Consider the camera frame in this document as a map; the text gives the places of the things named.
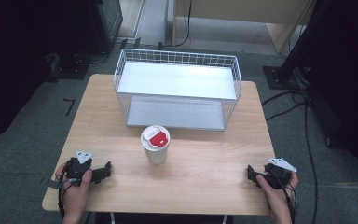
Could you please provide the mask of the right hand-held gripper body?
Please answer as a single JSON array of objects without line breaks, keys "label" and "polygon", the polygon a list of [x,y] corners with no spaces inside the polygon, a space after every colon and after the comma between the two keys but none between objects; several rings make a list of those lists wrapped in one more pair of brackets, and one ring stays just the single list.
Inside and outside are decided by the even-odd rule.
[{"label": "right hand-held gripper body", "polygon": [[296,172],[297,168],[284,158],[269,158],[264,170],[267,182],[274,189],[282,189],[289,183],[292,172]]}]

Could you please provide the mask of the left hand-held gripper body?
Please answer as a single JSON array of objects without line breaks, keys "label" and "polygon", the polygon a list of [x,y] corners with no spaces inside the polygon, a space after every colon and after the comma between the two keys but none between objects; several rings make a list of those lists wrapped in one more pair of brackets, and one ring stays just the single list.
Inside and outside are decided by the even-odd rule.
[{"label": "left hand-held gripper body", "polygon": [[89,184],[89,181],[85,180],[86,175],[89,173],[89,177],[92,177],[92,156],[90,152],[79,151],[75,152],[75,156],[71,158],[65,168],[66,180],[64,184],[75,185],[77,187]]}]

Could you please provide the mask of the person's right hand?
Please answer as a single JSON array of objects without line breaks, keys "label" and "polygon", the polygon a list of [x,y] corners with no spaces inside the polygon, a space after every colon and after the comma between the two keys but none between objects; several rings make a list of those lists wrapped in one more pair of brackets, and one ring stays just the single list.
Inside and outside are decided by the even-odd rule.
[{"label": "person's right hand", "polygon": [[290,213],[287,197],[292,198],[294,190],[298,185],[296,172],[292,172],[291,179],[285,186],[285,191],[271,187],[262,175],[258,175],[256,178],[266,194],[271,212],[288,211]]}]

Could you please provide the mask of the person's left hand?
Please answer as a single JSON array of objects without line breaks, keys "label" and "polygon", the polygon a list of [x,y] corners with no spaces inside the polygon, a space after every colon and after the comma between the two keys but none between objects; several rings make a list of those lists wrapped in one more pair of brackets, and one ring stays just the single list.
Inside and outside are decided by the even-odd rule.
[{"label": "person's left hand", "polygon": [[89,198],[89,188],[91,177],[89,173],[85,177],[89,184],[84,184],[79,187],[74,185],[63,185],[65,193],[63,194],[63,208],[66,214],[81,214],[85,211]]}]

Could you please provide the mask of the white cup with red lid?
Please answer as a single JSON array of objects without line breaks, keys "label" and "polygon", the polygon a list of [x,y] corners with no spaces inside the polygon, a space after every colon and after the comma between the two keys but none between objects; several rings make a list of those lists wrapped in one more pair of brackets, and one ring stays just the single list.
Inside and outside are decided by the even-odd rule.
[{"label": "white cup with red lid", "polygon": [[141,147],[149,161],[160,165],[166,161],[170,144],[170,133],[160,125],[152,125],[141,133]]}]

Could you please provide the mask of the black flat stand base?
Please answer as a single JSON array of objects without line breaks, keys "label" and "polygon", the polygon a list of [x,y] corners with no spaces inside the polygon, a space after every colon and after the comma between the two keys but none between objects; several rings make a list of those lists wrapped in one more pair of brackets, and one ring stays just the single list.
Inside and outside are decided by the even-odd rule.
[{"label": "black flat stand base", "polygon": [[85,78],[89,68],[87,64],[78,63],[77,61],[63,63],[57,53],[48,54],[45,60],[51,68],[48,82],[57,82],[59,79],[82,80]]}]

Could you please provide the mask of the black cabinet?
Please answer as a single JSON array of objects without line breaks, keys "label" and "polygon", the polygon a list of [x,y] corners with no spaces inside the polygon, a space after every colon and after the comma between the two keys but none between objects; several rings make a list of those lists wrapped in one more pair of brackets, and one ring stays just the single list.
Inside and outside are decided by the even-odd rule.
[{"label": "black cabinet", "polygon": [[97,49],[108,53],[123,22],[119,0],[88,0],[88,7]]}]

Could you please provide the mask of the beige wooden furniture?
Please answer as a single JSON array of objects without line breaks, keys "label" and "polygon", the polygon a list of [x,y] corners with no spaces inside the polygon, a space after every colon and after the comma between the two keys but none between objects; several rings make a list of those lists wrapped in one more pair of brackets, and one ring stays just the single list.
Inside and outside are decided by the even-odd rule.
[{"label": "beige wooden furniture", "polygon": [[284,47],[298,25],[307,25],[317,0],[173,0],[172,42],[176,18],[214,19],[265,23],[274,48]]}]

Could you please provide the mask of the black stand with base plate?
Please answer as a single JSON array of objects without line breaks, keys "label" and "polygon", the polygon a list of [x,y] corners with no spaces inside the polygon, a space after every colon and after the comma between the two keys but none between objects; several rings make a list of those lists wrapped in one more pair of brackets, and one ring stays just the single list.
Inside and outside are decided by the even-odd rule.
[{"label": "black stand with base plate", "polygon": [[284,63],[280,67],[263,67],[264,75],[271,89],[300,90],[295,70],[310,63],[310,55],[316,50],[313,44],[316,41],[316,36],[322,33],[326,10],[332,1],[316,0],[307,28],[297,40]]}]

